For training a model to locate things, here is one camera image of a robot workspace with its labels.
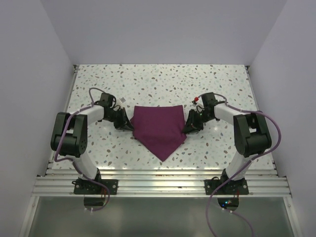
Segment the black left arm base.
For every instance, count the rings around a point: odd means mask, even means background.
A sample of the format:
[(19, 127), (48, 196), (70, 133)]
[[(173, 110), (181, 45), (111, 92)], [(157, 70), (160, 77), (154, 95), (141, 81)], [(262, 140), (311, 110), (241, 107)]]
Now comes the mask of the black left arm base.
[(116, 195), (119, 187), (117, 179), (102, 179), (100, 174), (97, 174), (92, 181), (77, 178), (72, 184), (75, 195)]

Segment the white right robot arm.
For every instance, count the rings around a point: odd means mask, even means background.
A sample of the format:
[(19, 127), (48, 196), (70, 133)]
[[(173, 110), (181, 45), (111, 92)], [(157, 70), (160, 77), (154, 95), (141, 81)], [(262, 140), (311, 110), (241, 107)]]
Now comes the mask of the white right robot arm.
[(272, 145), (265, 116), (260, 111), (237, 109), (228, 104), (225, 96), (213, 92), (196, 97), (193, 104), (196, 107), (189, 111), (182, 130), (184, 134), (200, 132), (211, 120), (223, 120), (233, 126), (236, 153), (220, 181), (222, 192), (231, 194), (237, 189), (237, 181), (245, 177), (253, 159)]

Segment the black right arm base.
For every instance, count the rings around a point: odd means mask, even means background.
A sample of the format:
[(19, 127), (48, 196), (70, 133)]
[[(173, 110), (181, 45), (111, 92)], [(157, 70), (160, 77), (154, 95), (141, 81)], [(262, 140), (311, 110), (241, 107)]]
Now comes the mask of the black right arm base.
[[(207, 195), (211, 195), (215, 189), (221, 186), (226, 181), (225, 178), (213, 177), (212, 179), (204, 180), (204, 189)], [(215, 195), (248, 195), (249, 189), (245, 178), (240, 180), (232, 180), (219, 188)]]

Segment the purple cloth mat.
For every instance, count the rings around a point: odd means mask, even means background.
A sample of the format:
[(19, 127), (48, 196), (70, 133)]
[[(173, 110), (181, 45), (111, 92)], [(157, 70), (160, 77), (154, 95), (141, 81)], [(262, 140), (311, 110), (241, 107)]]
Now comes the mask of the purple cloth mat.
[(135, 106), (131, 124), (133, 136), (164, 162), (186, 140), (182, 105), (171, 107)]

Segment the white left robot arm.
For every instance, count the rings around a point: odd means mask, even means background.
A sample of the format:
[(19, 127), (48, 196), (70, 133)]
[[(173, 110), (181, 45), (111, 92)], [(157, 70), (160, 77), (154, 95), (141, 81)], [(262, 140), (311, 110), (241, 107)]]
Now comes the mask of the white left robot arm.
[(85, 188), (92, 194), (102, 190), (103, 182), (99, 169), (86, 151), (88, 126), (104, 120), (112, 122), (117, 130), (134, 130), (123, 105), (118, 103), (115, 96), (102, 91), (100, 99), (92, 100), (87, 107), (73, 113), (59, 112), (50, 141), (51, 149), (55, 152), (54, 161), (71, 162), (79, 179), (86, 180)]

